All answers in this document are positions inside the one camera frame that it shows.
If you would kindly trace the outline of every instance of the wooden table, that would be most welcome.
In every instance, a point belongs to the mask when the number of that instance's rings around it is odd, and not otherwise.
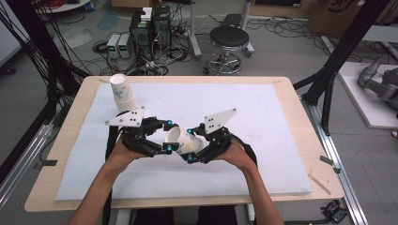
[[[55,194],[62,180],[69,152],[79,135],[99,85],[108,82],[110,77],[93,76],[84,80],[69,114],[61,127],[48,160],[57,160],[56,166],[43,167],[38,180],[26,201],[28,212],[46,212],[74,210],[80,201],[55,201]],[[304,111],[301,102],[285,77],[203,77],[203,76],[166,76],[166,77],[129,77],[131,83],[263,83],[272,84],[278,96],[291,134],[297,145],[304,168],[309,174],[313,192],[307,195],[272,196],[275,202],[334,200],[344,196],[343,188],[331,166],[319,158],[325,151],[318,140],[313,126]],[[139,199],[113,200],[114,208],[143,208],[162,206],[194,206],[210,204],[250,203],[249,196],[223,196],[205,198]]]

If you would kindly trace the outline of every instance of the forearm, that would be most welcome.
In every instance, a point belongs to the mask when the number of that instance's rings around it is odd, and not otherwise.
[[[98,224],[103,205],[118,175],[118,172],[102,166],[68,224]]]
[[[283,224],[283,220],[272,199],[269,197],[257,167],[252,164],[242,171],[248,184],[257,224]]]

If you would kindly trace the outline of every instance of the person's left hand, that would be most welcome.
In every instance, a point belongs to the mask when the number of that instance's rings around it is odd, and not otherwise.
[[[143,154],[129,150],[119,139],[104,165],[115,173],[122,173],[135,159],[144,157]]]

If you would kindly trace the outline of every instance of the person's right arm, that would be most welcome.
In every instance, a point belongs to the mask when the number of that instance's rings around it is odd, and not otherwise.
[[[258,225],[283,224],[279,212],[269,197],[260,172],[252,159],[245,153],[238,142],[232,141],[231,146],[216,159],[225,160],[240,169],[249,188]]]

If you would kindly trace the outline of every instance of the person's left arm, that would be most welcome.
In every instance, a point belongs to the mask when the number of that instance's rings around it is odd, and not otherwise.
[[[68,224],[97,225],[103,205],[116,178],[126,170],[131,162],[144,155],[129,151],[119,140],[108,160],[99,169],[97,176],[85,194],[81,204],[69,219]]]

